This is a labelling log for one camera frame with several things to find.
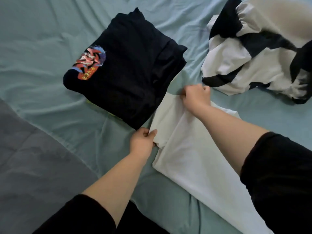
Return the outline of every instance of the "left hand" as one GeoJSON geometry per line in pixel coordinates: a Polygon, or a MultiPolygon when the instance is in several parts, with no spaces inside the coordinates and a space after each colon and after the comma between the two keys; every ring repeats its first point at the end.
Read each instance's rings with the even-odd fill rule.
{"type": "Polygon", "coordinates": [[[154,146],[153,140],[157,134],[157,130],[153,130],[149,134],[149,129],[141,127],[130,139],[130,154],[148,159],[154,146]]]}

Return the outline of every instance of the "light blue bed sheet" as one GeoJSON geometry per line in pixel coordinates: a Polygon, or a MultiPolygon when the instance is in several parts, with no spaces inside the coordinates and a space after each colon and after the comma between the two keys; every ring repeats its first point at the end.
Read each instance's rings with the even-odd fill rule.
{"type": "MultiPolygon", "coordinates": [[[[208,52],[206,24],[227,0],[1,0],[0,97],[22,118],[78,156],[98,176],[129,151],[133,129],[67,90],[62,78],[83,50],[119,12],[139,7],[164,34],[188,47],[187,65],[168,91],[201,81],[208,52]]],[[[282,133],[312,149],[312,100],[292,105],[284,96],[253,89],[218,105],[248,122],[282,133]]],[[[170,233],[239,233],[230,224],[151,167],[144,167],[132,200],[170,233]]]]}

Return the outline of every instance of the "hand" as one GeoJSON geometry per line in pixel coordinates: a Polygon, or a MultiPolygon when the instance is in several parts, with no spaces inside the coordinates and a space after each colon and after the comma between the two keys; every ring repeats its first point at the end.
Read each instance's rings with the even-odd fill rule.
{"type": "Polygon", "coordinates": [[[141,127],[130,139],[130,154],[148,159],[154,146],[153,140],[157,134],[157,130],[153,130],[149,134],[149,129],[141,127]]]}
{"type": "Polygon", "coordinates": [[[184,106],[195,117],[199,117],[203,108],[210,106],[210,87],[197,85],[187,85],[180,95],[184,106]]]}

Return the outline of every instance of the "black sleeve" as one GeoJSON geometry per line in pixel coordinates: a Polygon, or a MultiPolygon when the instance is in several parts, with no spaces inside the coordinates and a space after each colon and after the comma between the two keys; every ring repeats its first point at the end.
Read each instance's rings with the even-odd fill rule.
{"type": "Polygon", "coordinates": [[[275,234],[312,231],[312,151],[268,132],[247,156],[241,182],[275,234]]]}
{"type": "Polygon", "coordinates": [[[114,233],[111,215],[94,199],[77,195],[33,234],[47,233],[114,233]]]}

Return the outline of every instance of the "black t-shirt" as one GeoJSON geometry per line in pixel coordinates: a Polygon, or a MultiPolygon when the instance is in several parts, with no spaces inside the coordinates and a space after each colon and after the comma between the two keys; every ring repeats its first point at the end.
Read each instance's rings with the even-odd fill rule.
{"type": "MultiPolygon", "coordinates": [[[[256,143],[241,170],[252,202],[275,233],[312,231],[312,151],[268,132],[256,143]]],[[[110,214],[95,200],[78,195],[34,233],[114,233],[110,214]]],[[[116,233],[167,233],[129,203],[116,233]]]]}
{"type": "Polygon", "coordinates": [[[186,50],[157,30],[138,8],[119,13],[66,72],[64,86],[138,129],[185,66],[186,50]]]}

